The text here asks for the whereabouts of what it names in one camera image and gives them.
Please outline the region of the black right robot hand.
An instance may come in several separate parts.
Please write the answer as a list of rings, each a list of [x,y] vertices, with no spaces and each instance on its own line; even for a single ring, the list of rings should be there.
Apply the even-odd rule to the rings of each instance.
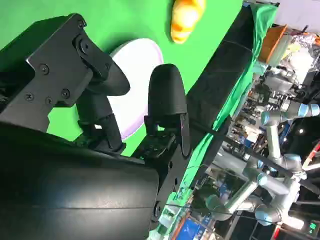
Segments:
[[[130,156],[109,102],[130,83],[78,13],[33,23],[0,52],[0,237],[145,240],[191,157],[183,80],[151,74]]]

